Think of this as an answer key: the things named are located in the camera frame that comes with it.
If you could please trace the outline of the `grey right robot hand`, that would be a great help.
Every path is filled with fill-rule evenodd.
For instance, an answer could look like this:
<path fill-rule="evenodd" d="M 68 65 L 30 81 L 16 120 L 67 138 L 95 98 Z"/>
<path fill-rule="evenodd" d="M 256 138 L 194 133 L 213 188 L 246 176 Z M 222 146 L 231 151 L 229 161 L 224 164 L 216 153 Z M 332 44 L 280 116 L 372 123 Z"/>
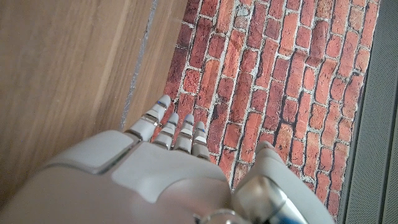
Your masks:
<path fill-rule="evenodd" d="M 332 223 L 318 197 L 260 142 L 235 189 L 211 163 L 205 125 L 162 96 L 128 130 L 96 134 L 48 161 L 1 210 L 2 223 Z"/>

